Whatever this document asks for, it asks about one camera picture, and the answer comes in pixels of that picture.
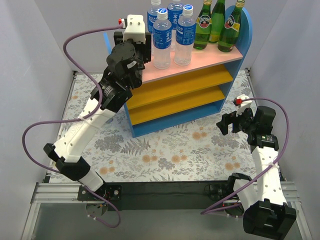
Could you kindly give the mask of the water bottle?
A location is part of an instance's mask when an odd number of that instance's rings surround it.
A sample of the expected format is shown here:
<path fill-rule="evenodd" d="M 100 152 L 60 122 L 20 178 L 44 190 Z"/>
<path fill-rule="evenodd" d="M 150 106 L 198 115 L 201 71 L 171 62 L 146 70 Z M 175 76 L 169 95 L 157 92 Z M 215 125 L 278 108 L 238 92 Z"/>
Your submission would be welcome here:
<path fill-rule="evenodd" d="M 158 10 L 162 7 L 161 0 L 151 0 L 151 6 L 147 11 L 147 30 L 153 35 L 153 25 L 158 19 Z"/>
<path fill-rule="evenodd" d="M 153 65 L 160 70 L 171 64 L 172 23 L 168 19 L 168 10 L 159 8 L 157 20 L 153 24 Z"/>
<path fill-rule="evenodd" d="M 183 13 L 183 3 L 181 0 L 172 0 L 168 6 L 168 20 L 171 22 L 172 25 L 172 42 L 171 42 L 171 51 L 175 50 L 176 45 L 176 29 L 177 23 L 180 16 Z"/>
<path fill-rule="evenodd" d="M 179 66 L 187 66 L 191 62 L 196 34 L 196 20 L 193 13 L 194 7 L 191 4 L 184 5 L 182 15 L 177 22 L 174 62 Z"/>

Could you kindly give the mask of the green Perrier bottle yellow label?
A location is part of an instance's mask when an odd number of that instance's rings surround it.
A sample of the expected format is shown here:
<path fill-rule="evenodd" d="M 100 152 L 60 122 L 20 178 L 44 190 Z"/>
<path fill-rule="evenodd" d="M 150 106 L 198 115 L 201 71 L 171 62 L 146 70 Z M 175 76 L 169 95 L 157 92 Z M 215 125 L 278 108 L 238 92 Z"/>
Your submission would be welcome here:
<path fill-rule="evenodd" d="M 193 48 L 204 50 L 211 34 L 211 0 L 204 0 L 202 9 L 196 19 L 195 39 Z"/>

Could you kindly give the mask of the green Perrier bottle red label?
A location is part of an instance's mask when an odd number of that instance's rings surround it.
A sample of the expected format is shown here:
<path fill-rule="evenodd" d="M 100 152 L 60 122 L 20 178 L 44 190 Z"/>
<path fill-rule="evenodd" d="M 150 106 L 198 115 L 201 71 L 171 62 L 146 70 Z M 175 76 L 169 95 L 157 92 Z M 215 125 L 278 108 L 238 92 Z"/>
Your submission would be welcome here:
<path fill-rule="evenodd" d="M 245 5 L 244 0 L 237 0 L 232 13 L 228 16 L 224 27 L 221 30 L 218 49 L 228 53 L 233 50 L 237 43 L 241 28 L 242 10 Z"/>

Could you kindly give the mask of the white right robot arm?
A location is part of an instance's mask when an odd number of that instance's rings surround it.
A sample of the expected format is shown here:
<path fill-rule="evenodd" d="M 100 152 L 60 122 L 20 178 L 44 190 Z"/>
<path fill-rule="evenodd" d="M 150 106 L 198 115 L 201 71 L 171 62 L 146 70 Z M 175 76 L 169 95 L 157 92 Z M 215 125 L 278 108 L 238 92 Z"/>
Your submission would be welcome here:
<path fill-rule="evenodd" d="M 234 173 L 229 177 L 231 183 L 226 186 L 227 195 L 241 201 L 244 209 L 243 229 L 246 233 L 272 239 L 283 240 L 297 218 L 296 210 L 288 206 L 284 196 L 279 165 L 275 159 L 279 155 L 278 139 L 273 135 L 272 123 L 276 116 L 274 109 L 259 106 L 256 112 L 246 108 L 241 114 L 236 111 L 223 114 L 216 125 L 223 135 L 232 132 L 247 134 L 247 142 L 260 177 L 256 179 L 257 188 L 252 185 L 249 176 Z"/>

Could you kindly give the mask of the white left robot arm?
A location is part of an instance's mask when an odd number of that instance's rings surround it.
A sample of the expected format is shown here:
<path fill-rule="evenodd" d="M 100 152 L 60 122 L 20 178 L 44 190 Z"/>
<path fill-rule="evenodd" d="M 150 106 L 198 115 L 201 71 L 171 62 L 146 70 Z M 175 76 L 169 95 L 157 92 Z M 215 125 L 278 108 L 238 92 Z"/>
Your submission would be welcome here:
<path fill-rule="evenodd" d="M 133 96 L 132 90 L 141 87 L 145 64 L 151 61 L 152 35 L 142 34 L 140 42 L 127 33 L 114 33 L 115 47 L 107 57 L 102 79 L 92 90 L 79 114 L 79 121 L 55 143 L 43 150 L 55 162 L 59 173 L 88 188 L 95 200 L 108 195 L 107 184 L 82 157 L 82 153 L 100 128 L 109 121 Z"/>

